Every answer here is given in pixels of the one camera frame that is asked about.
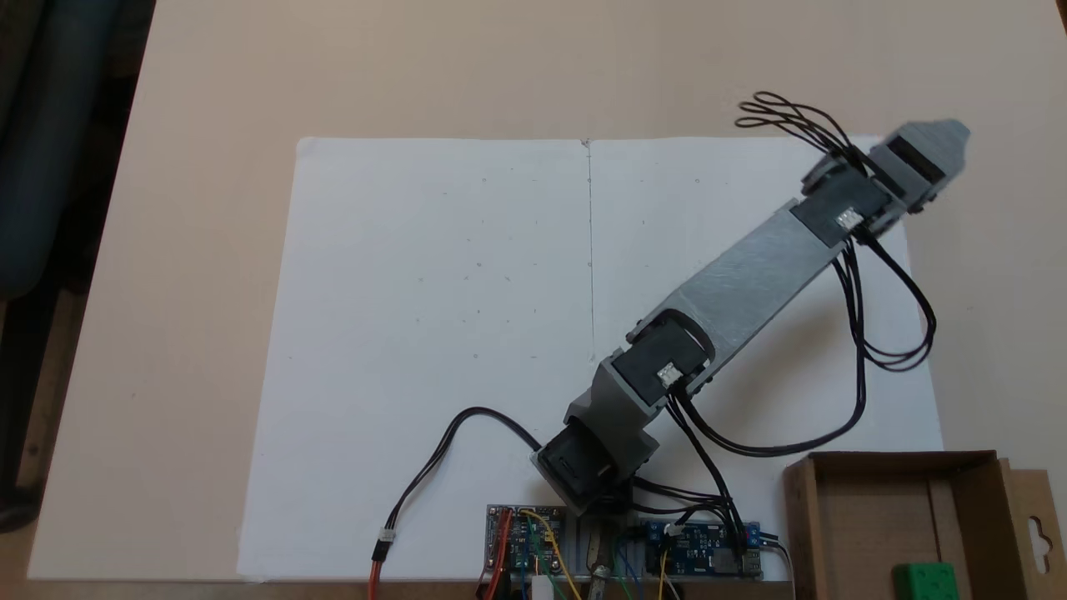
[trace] table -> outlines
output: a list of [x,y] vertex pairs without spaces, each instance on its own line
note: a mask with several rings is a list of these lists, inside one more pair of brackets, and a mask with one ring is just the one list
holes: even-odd
[[975,130],[909,230],[945,442],[1055,486],[1065,60],[1052,0],[160,0],[30,575],[236,579],[298,139],[736,135],[764,88]]

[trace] circuit board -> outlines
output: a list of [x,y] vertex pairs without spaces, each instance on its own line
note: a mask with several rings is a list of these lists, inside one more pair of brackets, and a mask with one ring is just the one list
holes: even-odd
[[512,571],[525,568],[529,573],[561,572],[559,558],[553,552],[552,542],[544,535],[544,525],[532,517],[521,515],[520,510],[529,510],[543,517],[552,526],[556,541],[562,544],[567,524],[567,510],[562,506],[489,505],[485,509],[485,567],[491,568],[496,562],[500,519],[507,518],[508,510],[511,510],[511,525],[508,527],[508,547],[505,554],[508,568]]
[[644,527],[644,570],[659,573],[663,549],[667,552],[667,574],[671,577],[742,577],[763,574],[760,563],[760,523],[745,523],[745,552],[740,565],[721,523],[689,521],[681,534],[667,536],[664,527],[672,521],[642,520]]

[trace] yellow wire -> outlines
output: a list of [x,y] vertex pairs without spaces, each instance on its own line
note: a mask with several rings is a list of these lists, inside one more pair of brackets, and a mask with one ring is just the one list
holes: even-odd
[[664,549],[663,558],[659,559],[659,600],[664,600],[664,575],[667,573],[667,549]]
[[526,515],[527,517],[534,517],[538,521],[541,521],[541,526],[544,527],[544,537],[552,543],[552,549],[556,552],[556,556],[559,556],[559,567],[563,569],[563,577],[567,578],[567,583],[571,585],[571,591],[574,593],[574,597],[582,600],[582,595],[578,594],[578,587],[574,585],[574,580],[571,579],[571,573],[567,571],[567,560],[563,560],[563,553],[559,551],[559,544],[556,543],[556,535],[552,533],[552,525],[544,517],[534,512],[532,510],[520,510],[520,515]]

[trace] green block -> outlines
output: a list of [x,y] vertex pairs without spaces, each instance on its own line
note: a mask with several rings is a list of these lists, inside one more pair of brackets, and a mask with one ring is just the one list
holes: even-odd
[[959,600],[949,563],[911,563],[893,567],[896,600]]

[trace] orange wire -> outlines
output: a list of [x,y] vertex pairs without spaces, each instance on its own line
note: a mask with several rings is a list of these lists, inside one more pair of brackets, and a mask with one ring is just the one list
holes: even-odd
[[378,596],[378,577],[382,572],[382,564],[375,560],[370,564],[370,579],[367,581],[367,600],[375,600]]
[[485,590],[485,596],[483,598],[492,599],[496,594],[496,586],[500,583],[500,563],[504,562],[504,555],[508,547],[508,532],[511,530],[511,509],[505,508],[508,515],[505,517],[500,514],[500,537],[496,542],[496,563],[493,563],[493,579],[489,580],[489,588]]

